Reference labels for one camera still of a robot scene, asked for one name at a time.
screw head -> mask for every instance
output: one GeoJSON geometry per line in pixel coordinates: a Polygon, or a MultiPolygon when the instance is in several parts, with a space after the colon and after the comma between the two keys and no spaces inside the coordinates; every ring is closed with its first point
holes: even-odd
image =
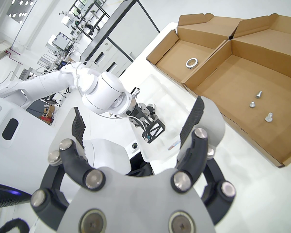
{"type": "Polygon", "coordinates": [[[226,195],[227,197],[234,197],[236,195],[236,189],[230,182],[223,182],[221,190],[223,194],[226,195]]]}
{"type": "Polygon", "coordinates": [[[175,212],[169,219],[170,233],[193,233],[195,226],[193,219],[189,214],[183,211],[175,212]]]}
{"type": "Polygon", "coordinates": [[[106,217],[102,211],[92,209],[87,211],[80,221],[81,233],[102,233],[107,226],[106,217]]]}
{"type": "Polygon", "coordinates": [[[176,172],[173,176],[173,183],[181,191],[187,191],[192,186],[191,179],[185,172],[176,172]]]}
{"type": "Polygon", "coordinates": [[[91,190],[99,188],[103,181],[104,175],[97,169],[91,170],[85,178],[85,184],[91,190]]]}
{"type": "Polygon", "coordinates": [[[64,151],[68,148],[70,148],[72,145],[72,140],[71,139],[64,139],[59,143],[59,149],[64,151]]]}
{"type": "Polygon", "coordinates": [[[37,190],[35,191],[30,199],[30,203],[33,207],[38,207],[43,204],[44,200],[46,198],[46,195],[43,190],[37,190]]]}
{"type": "Polygon", "coordinates": [[[52,151],[49,156],[48,156],[48,162],[49,163],[55,163],[59,160],[60,156],[59,156],[59,151],[58,150],[54,150],[52,151]]]}
{"type": "Polygon", "coordinates": [[[207,152],[207,158],[211,159],[214,157],[214,149],[212,148],[208,148],[208,152],[207,152]]]}
{"type": "Polygon", "coordinates": [[[207,132],[203,129],[203,128],[196,128],[194,130],[194,133],[197,137],[199,137],[200,139],[205,139],[207,138],[207,132]]]}

open cardboard box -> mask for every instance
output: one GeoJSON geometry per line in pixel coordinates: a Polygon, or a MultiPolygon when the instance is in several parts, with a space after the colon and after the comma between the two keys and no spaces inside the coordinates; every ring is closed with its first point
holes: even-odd
{"type": "Polygon", "coordinates": [[[213,100],[227,123],[276,166],[286,166],[291,162],[291,18],[243,20],[234,37],[183,84],[213,100]],[[249,107],[252,101],[255,108],[249,107]],[[269,112],[272,122],[265,121],[269,112]]]}
{"type": "Polygon", "coordinates": [[[172,30],[147,56],[147,59],[178,83],[192,70],[186,67],[191,58],[198,60],[196,68],[209,58],[226,40],[232,38],[242,19],[215,17],[210,13],[182,15],[177,33],[172,30]]]}

black oval panel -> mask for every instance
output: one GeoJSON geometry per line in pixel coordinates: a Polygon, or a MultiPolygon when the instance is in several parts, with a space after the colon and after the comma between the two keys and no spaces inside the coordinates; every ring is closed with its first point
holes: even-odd
{"type": "Polygon", "coordinates": [[[17,126],[18,126],[18,121],[15,118],[10,119],[10,121],[8,122],[6,128],[4,129],[2,133],[2,137],[5,140],[10,141],[17,129],[17,126]]]}

black gripper pad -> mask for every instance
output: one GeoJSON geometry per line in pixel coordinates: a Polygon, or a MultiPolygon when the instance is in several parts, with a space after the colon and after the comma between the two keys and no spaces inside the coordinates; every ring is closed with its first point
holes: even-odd
{"type": "Polygon", "coordinates": [[[77,139],[77,141],[83,146],[83,133],[85,131],[85,123],[83,122],[82,116],[80,115],[79,109],[74,107],[75,118],[72,123],[72,135],[77,139]]]}
{"type": "Polygon", "coordinates": [[[200,96],[197,97],[195,104],[184,124],[182,127],[182,130],[180,132],[180,149],[189,136],[190,132],[192,131],[192,128],[194,125],[198,124],[202,115],[203,115],[203,110],[204,110],[204,102],[200,96]]]}

cable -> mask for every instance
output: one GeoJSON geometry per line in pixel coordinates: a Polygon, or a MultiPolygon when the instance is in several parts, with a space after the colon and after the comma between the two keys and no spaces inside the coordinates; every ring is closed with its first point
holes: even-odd
{"type": "Polygon", "coordinates": [[[10,75],[10,73],[12,73],[13,75],[15,75],[16,76],[16,78],[21,82],[21,80],[17,77],[17,75],[13,72],[13,71],[10,71],[9,72],[9,74],[8,74],[8,76],[0,83],[0,85],[2,84],[2,83],[4,83],[4,81],[5,80],[7,80],[8,78],[9,78],[9,75],[10,75]]]}

